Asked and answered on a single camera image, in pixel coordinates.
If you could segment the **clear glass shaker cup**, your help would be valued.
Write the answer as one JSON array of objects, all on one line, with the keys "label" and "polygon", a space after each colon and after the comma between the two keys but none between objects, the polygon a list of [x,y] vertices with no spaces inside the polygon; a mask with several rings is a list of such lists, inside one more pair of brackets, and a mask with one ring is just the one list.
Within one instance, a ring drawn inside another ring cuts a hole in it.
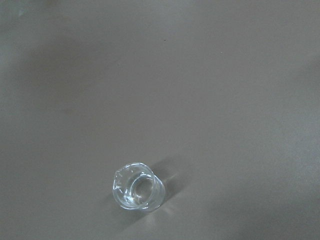
[{"label": "clear glass shaker cup", "polygon": [[152,212],[164,202],[166,189],[150,167],[133,162],[115,171],[112,194],[125,210]]}]

